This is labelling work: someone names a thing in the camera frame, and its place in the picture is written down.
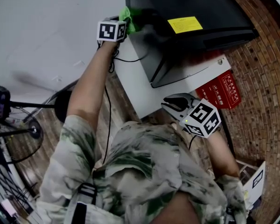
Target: white table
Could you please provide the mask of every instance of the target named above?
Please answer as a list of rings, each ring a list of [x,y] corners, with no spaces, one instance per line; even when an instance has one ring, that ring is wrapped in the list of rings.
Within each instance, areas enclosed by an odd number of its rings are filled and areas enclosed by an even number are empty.
[[[130,61],[138,59],[129,38],[126,38],[125,42],[120,45],[118,57]],[[223,61],[221,65],[217,62],[219,58]],[[160,109],[166,96],[190,93],[230,69],[225,55],[209,60],[203,63],[204,65],[208,68],[196,75],[159,88],[152,88],[140,61],[126,63],[115,60],[116,73],[140,119]]]

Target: wire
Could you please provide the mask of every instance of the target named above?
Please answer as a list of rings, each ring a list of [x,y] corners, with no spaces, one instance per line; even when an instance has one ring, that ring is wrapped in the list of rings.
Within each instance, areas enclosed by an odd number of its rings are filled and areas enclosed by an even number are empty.
[[[98,49],[101,47],[101,45],[102,45],[102,44],[98,42]],[[117,56],[118,54],[119,54],[119,50],[117,49],[117,50],[114,52],[114,54],[112,55],[112,58],[111,58],[111,61],[110,61],[110,66],[109,66],[109,73],[113,73],[114,70],[115,70],[115,63],[114,63],[114,60],[119,60],[119,61],[123,61],[123,62],[137,62],[137,61],[140,61],[141,59],[144,58],[144,57],[142,57],[142,58],[139,58],[139,59],[134,60],[134,61],[126,61],[126,60],[117,58],[116,56]],[[107,98],[108,98],[108,102],[109,102],[109,130],[108,130],[107,146],[106,146],[106,151],[105,151],[105,156],[104,156],[103,164],[104,164],[105,161],[106,161],[107,153],[108,153],[109,138],[110,138],[110,131],[111,131],[111,110],[112,110],[111,101],[110,101],[110,97],[109,97],[109,94],[108,94],[108,91],[107,91],[106,86],[105,86],[105,92],[106,92],[106,95],[107,95]]]
[[[107,153],[108,153],[108,147],[109,147],[109,138],[110,138],[110,130],[111,130],[111,101],[110,101],[110,97],[107,91],[107,88],[105,86],[105,92],[109,101],[109,130],[108,130],[108,138],[107,138],[107,146],[106,146],[106,151],[105,151],[105,157],[104,157],[104,162],[106,161],[106,157],[107,157]]]
[[[220,130],[221,130],[221,128],[220,128],[220,127],[218,127],[218,128],[216,128],[216,129],[215,129],[215,131],[214,131],[214,132],[216,132],[216,131],[220,131]],[[193,142],[194,138],[196,138],[196,137],[197,137],[197,135],[194,135],[194,136],[193,136],[193,138],[191,139],[190,144],[189,144],[189,150],[190,150],[190,148],[191,148],[191,145],[192,145],[192,142]]]
[[[196,137],[197,137],[197,135],[194,135],[193,138],[191,139],[190,144],[189,144],[189,150],[191,148],[191,145],[192,145],[192,142],[193,142],[194,138],[196,138]]]
[[[122,61],[122,62],[137,62],[137,61],[141,60],[141,58],[139,58],[139,59],[134,60],[134,61],[126,61],[126,60],[123,60],[123,59],[120,59],[120,58],[117,58],[117,57],[115,57],[114,59],[115,59],[115,60],[120,60],[120,61]]]

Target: brick wall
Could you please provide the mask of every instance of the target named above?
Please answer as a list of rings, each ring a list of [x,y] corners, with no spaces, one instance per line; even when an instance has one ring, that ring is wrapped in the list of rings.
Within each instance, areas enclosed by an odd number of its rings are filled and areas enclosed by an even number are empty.
[[[280,212],[280,24],[260,0],[236,1],[260,37],[226,52],[242,102],[223,114],[237,157],[266,160],[262,205],[253,216],[272,223]]]

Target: green cloth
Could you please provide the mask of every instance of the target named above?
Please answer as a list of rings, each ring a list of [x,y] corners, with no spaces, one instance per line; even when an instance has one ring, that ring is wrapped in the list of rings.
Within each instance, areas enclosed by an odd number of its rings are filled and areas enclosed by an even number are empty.
[[[134,32],[138,32],[142,29],[140,26],[138,26],[133,22],[133,17],[137,15],[141,15],[141,10],[125,7],[120,11],[119,14],[120,21],[123,21],[126,18],[130,18],[131,20],[126,30],[128,35]]]

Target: person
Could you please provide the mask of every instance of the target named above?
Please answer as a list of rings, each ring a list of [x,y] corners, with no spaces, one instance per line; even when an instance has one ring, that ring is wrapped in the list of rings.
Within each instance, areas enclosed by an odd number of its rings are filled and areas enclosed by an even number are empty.
[[[95,132],[109,64],[117,47],[104,42],[75,86],[40,187],[37,210],[45,224],[246,223],[239,169],[219,132],[208,138],[216,180],[189,155],[171,125],[127,124],[105,163]]]

